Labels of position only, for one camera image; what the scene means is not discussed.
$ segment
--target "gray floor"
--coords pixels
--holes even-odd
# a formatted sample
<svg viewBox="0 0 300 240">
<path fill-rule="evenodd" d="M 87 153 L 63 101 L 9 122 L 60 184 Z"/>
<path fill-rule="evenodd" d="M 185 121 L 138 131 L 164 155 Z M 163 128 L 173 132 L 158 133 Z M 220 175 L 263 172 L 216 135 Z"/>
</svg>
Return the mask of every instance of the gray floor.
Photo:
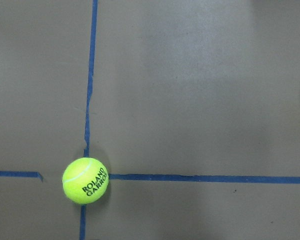
<svg viewBox="0 0 300 240">
<path fill-rule="evenodd" d="M 0 0 L 0 240 L 76 240 L 91 1 Z M 111 173 L 300 176 L 300 0 L 100 0 L 90 156 Z M 300 185 L 113 180 L 87 240 L 300 240 Z"/>
</svg>

